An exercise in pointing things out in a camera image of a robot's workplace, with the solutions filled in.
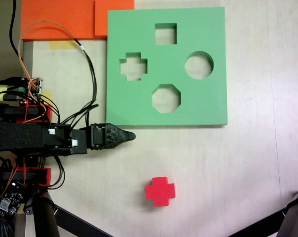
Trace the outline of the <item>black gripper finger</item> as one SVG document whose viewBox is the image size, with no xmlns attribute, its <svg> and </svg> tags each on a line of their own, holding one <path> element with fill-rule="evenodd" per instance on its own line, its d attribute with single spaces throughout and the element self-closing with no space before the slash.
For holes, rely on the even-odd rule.
<svg viewBox="0 0 298 237">
<path fill-rule="evenodd" d="M 120 129 L 119 127 L 106 123 L 105 124 L 105 148 L 112 149 L 116 146 L 133 141 L 136 135 L 133 132 Z"/>
</svg>

